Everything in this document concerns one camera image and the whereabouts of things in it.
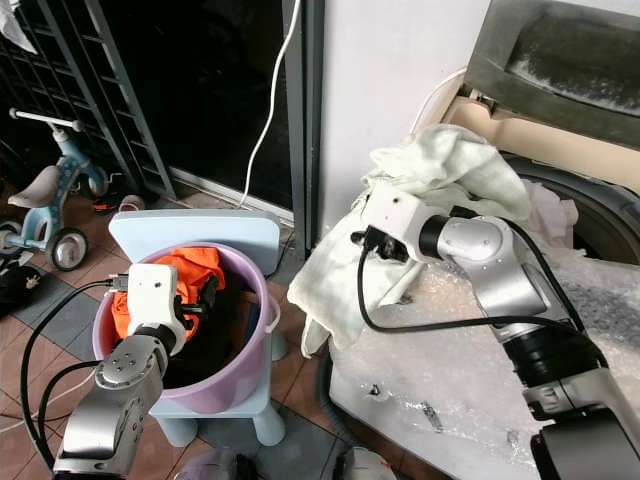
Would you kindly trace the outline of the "pale white towel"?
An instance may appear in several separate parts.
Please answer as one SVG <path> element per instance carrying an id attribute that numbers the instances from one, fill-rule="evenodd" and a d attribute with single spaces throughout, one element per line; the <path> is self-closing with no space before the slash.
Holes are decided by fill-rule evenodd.
<path id="1" fill-rule="evenodd" d="M 401 145 L 372 151 L 370 157 L 376 168 L 362 179 L 364 191 L 358 196 L 385 184 L 426 205 L 444 210 L 462 206 L 529 225 L 531 205 L 522 179 L 497 148 L 458 125 L 430 125 Z M 362 211 L 353 201 L 349 214 L 321 239 L 291 283 L 288 301 L 306 315 L 303 357 L 314 356 L 328 340 L 340 349 L 351 347 L 365 329 L 356 289 L 361 248 L 349 239 L 352 232 L 366 228 Z"/>

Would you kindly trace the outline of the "top-load washing machine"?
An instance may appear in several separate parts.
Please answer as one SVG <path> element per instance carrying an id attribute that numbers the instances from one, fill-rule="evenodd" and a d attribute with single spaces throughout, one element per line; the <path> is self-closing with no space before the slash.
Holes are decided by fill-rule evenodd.
<path id="1" fill-rule="evenodd" d="M 556 275 L 640 407 L 640 0 L 407 0 L 381 82 L 425 87 L 413 131 L 461 125 L 522 179 L 573 201 Z M 532 480 L 538 424 L 492 334 L 366 332 L 333 352 L 332 398 L 460 480 Z"/>

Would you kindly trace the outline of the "grey washing machine lid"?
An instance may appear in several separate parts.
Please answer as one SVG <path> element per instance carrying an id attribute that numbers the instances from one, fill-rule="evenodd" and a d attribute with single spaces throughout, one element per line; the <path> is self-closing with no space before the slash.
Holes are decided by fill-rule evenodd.
<path id="1" fill-rule="evenodd" d="M 640 150 L 640 0 L 492 0 L 465 82 L 512 113 Z"/>

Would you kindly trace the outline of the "orange garment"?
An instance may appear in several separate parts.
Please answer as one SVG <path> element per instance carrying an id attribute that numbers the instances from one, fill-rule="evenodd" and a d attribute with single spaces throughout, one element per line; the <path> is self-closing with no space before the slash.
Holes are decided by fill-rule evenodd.
<path id="1" fill-rule="evenodd" d="M 173 266 L 177 274 L 175 293 L 182 305 L 196 305 L 200 302 L 202 292 L 211 279 L 215 279 L 215 291 L 223 291 L 225 275 L 219 262 L 219 251 L 211 247 L 174 248 L 170 253 L 148 260 L 148 264 Z M 111 300 L 111 317 L 118 337 L 127 337 L 131 316 L 131 311 L 128 310 L 128 294 L 115 293 Z"/>

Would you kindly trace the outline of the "dark garment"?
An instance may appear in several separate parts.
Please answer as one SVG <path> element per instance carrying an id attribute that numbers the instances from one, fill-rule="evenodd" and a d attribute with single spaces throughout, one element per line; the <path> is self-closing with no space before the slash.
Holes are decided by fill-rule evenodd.
<path id="1" fill-rule="evenodd" d="M 251 291 L 219 291 L 205 319 L 172 357 L 165 372 L 164 387 L 192 387 L 227 366 L 251 338 L 259 320 L 259 303 Z"/>

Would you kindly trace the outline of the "light blue plastic stool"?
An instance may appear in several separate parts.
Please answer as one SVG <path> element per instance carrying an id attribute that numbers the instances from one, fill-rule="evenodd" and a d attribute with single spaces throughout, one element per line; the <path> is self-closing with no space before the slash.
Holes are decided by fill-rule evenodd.
<path id="1" fill-rule="evenodd" d="M 178 247 L 212 246 L 221 265 L 244 279 L 259 297 L 259 320 L 246 346 L 219 372 L 192 387 L 165 390 L 151 416 L 174 447 L 196 438 L 202 419 L 250 419 L 262 445 L 284 438 L 282 416 L 270 404 L 271 364 L 285 355 L 279 303 L 265 276 L 279 264 L 279 224 L 270 212 L 163 209 L 119 212 L 110 236 L 132 262 L 147 262 Z"/>

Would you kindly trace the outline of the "purple plastic laundry basin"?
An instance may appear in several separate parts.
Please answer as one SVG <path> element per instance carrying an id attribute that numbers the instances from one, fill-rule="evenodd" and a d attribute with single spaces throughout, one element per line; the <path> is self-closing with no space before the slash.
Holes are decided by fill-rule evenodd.
<path id="1" fill-rule="evenodd" d="M 96 396 L 173 401 L 215 415 L 247 401 L 270 371 L 278 321 L 262 269 L 246 253 L 189 242 L 116 275 L 93 324 Z"/>

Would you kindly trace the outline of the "clear bubble wrap sheet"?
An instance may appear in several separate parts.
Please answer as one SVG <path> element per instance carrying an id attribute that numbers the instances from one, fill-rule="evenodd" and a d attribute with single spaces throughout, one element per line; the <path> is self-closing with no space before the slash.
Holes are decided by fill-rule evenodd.
<path id="1" fill-rule="evenodd" d="M 640 412 L 640 266 L 586 259 L 562 248 L 547 257 L 559 283 Z M 366 332 L 332 352 L 329 394 L 353 419 L 460 480 L 539 480 L 530 452 L 540 422 L 490 330 Z M 428 402 L 444 433 L 417 404 Z"/>

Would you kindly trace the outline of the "blue child tricycle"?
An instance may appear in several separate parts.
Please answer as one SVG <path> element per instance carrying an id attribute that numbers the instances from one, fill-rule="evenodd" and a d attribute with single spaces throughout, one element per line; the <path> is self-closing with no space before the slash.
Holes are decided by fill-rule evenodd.
<path id="1" fill-rule="evenodd" d="M 27 250 L 41 250 L 60 273 L 81 268 L 88 250 L 82 230 L 67 227 L 63 221 L 65 201 L 70 188 L 90 165 L 72 136 L 82 131 L 82 124 L 29 111 L 10 109 L 15 119 L 36 120 L 49 125 L 52 140 L 61 156 L 54 165 L 46 166 L 22 192 L 9 197 L 9 204 L 27 210 L 23 223 L 5 221 L 0 227 L 0 255 L 13 257 Z"/>

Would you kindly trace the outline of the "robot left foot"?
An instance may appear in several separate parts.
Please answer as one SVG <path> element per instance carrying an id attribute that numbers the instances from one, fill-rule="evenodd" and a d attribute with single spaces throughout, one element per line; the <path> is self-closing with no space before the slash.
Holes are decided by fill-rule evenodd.
<path id="1" fill-rule="evenodd" d="M 225 448 L 196 454 L 175 472 L 172 480 L 243 480 L 250 468 L 244 467 L 242 454 Z"/>

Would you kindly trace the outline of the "pale pink garment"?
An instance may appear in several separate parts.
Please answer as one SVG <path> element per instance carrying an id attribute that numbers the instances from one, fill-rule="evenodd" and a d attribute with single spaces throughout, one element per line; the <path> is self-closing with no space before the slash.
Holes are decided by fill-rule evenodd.
<path id="1" fill-rule="evenodd" d="M 561 198 L 541 183 L 522 179 L 531 205 L 530 224 L 544 241 L 554 247 L 573 246 L 573 227 L 579 210 L 572 200 Z"/>

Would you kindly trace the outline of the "dark metal grille gate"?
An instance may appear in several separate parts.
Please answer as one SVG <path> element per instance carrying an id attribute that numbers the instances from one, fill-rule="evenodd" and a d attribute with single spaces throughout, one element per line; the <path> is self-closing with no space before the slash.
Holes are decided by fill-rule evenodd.
<path id="1" fill-rule="evenodd" d="M 18 0 L 15 23 L 33 49 L 3 41 L 1 105 L 78 120 L 78 143 L 143 197 L 173 197 L 133 82 L 105 17 L 104 0 Z"/>

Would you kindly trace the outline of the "hanging white cloth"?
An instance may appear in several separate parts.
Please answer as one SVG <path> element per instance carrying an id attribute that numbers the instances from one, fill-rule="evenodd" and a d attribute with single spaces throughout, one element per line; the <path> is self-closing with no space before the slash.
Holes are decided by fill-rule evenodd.
<path id="1" fill-rule="evenodd" d="M 3 36 L 8 38 L 12 44 L 18 46 L 19 49 L 31 52 L 31 54 L 38 54 L 35 45 L 29 41 L 26 33 L 20 28 L 20 23 L 17 19 L 17 8 L 19 5 L 20 0 L 0 0 L 1 33 L 3 33 Z"/>

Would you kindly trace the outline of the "dark metal door frame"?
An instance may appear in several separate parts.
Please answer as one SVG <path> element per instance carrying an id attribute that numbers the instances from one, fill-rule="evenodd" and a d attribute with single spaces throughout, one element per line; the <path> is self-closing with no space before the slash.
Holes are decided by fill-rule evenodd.
<path id="1" fill-rule="evenodd" d="M 311 255 L 323 233 L 323 0 L 282 0 L 285 32 L 284 76 L 291 159 L 291 198 L 296 256 Z"/>

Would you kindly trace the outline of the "small metal bracket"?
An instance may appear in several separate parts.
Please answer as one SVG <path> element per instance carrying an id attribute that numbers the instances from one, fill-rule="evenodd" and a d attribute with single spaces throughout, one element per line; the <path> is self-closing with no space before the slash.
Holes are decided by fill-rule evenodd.
<path id="1" fill-rule="evenodd" d="M 422 412 L 422 415 L 424 415 L 426 421 L 428 421 L 430 429 L 433 430 L 435 434 L 444 433 L 443 422 L 440 420 L 438 412 L 436 412 L 428 402 L 417 404 L 417 408 Z"/>

